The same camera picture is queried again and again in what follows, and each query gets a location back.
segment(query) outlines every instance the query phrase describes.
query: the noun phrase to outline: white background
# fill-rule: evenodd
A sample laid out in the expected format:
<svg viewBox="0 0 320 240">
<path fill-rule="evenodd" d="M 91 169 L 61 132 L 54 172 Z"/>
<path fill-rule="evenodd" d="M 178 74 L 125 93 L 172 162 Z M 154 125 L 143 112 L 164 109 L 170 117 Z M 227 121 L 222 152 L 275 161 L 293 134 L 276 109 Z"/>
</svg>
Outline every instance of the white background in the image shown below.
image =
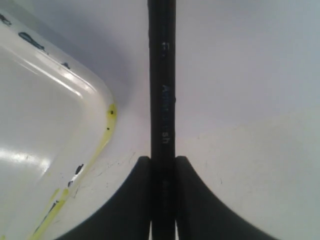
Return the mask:
<svg viewBox="0 0 320 240">
<path fill-rule="evenodd" d="M 43 37 L 105 81 L 118 107 L 113 140 L 43 236 L 51 239 L 149 154 L 147 0 L 16 1 L 45 23 L 35 26 Z M 319 65 L 318 0 L 177 1 L 177 154 L 280 239 L 320 238 Z"/>
</svg>

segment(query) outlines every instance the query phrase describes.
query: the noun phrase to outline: white plastic tray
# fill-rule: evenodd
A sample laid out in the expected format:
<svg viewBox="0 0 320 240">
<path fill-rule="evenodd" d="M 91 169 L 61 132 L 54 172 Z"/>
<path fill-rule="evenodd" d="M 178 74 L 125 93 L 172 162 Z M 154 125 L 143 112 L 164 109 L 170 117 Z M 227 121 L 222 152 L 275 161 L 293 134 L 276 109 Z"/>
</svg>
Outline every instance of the white plastic tray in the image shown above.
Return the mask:
<svg viewBox="0 0 320 240">
<path fill-rule="evenodd" d="M 0 13 L 0 239 L 35 240 L 109 141 L 117 112 L 101 79 Z"/>
</svg>

